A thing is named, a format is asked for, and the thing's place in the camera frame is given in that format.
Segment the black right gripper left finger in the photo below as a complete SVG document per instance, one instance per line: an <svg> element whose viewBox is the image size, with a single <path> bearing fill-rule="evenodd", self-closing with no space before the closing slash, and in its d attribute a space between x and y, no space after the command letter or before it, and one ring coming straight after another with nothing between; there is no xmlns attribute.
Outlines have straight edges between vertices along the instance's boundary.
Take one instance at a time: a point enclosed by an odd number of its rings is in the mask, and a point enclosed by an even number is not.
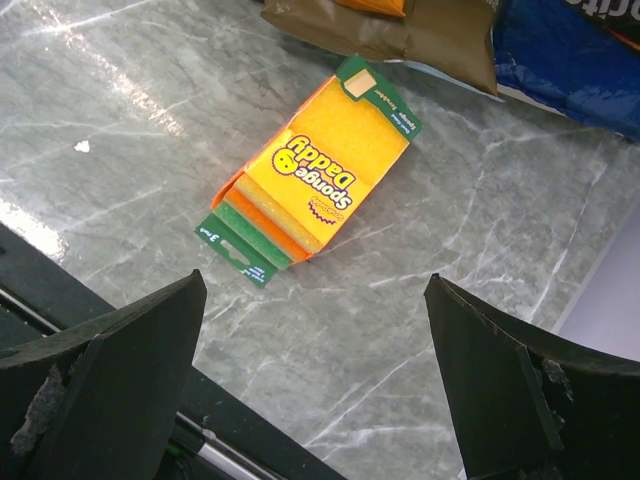
<svg viewBox="0 0 640 480"><path fill-rule="evenodd" d="M1 352L4 479L152 479L204 314L199 271Z"/></svg>

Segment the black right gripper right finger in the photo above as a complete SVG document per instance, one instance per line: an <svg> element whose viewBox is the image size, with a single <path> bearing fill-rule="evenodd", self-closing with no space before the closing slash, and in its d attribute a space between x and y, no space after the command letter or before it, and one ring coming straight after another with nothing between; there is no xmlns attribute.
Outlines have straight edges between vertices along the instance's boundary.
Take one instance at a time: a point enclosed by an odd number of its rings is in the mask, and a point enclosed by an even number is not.
<svg viewBox="0 0 640 480"><path fill-rule="evenodd" d="M438 274L425 300L467 478L638 478L638 362L565 340Z"/></svg>

